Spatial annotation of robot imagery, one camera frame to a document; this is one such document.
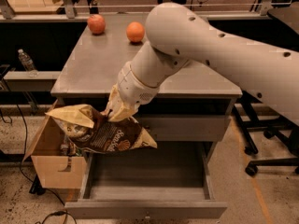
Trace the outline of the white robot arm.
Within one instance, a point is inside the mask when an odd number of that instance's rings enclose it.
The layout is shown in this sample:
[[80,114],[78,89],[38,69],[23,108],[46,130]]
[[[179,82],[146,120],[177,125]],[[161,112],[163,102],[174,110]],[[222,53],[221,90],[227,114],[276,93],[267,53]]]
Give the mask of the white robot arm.
[[148,41],[120,70],[108,99],[112,122],[131,117],[148,104],[161,84],[188,61],[207,62],[243,91],[299,124],[299,53],[209,25],[186,7],[163,3],[145,23]]

